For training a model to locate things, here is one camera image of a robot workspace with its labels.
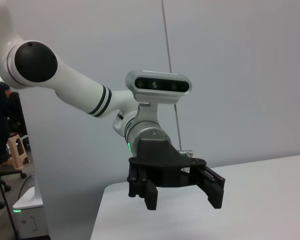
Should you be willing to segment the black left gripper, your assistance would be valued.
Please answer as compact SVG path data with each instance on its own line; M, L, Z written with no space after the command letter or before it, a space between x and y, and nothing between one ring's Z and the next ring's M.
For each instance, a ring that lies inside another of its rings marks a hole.
M167 140L139 140L136 155L129 158L129 197L144 198L146 208L157 209L160 188L180 188L196 184L214 209L221 209L225 178L207 167L200 158L179 153ZM182 171L190 168L189 173Z

